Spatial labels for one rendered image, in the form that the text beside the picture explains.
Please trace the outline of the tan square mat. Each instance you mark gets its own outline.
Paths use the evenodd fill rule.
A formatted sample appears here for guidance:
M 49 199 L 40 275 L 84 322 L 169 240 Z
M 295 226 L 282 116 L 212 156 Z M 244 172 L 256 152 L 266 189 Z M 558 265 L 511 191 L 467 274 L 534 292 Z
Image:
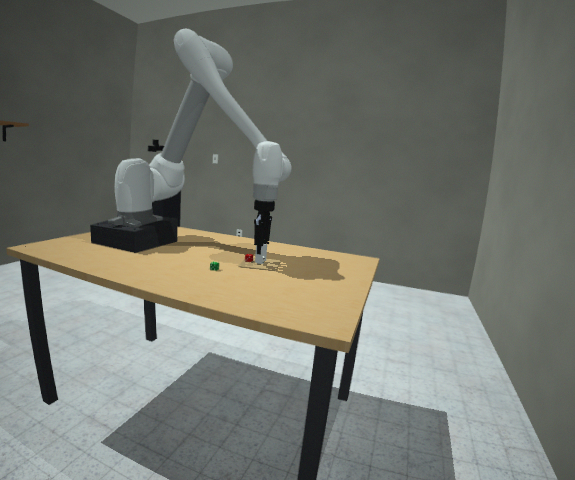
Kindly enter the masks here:
M 266 259 L 265 263 L 258 264 L 255 263 L 255 258 L 253 257 L 252 262 L 246 262 L 244 259 L 238 267 L 276 271 L 280 264 L 280 261 L 281 260 Z

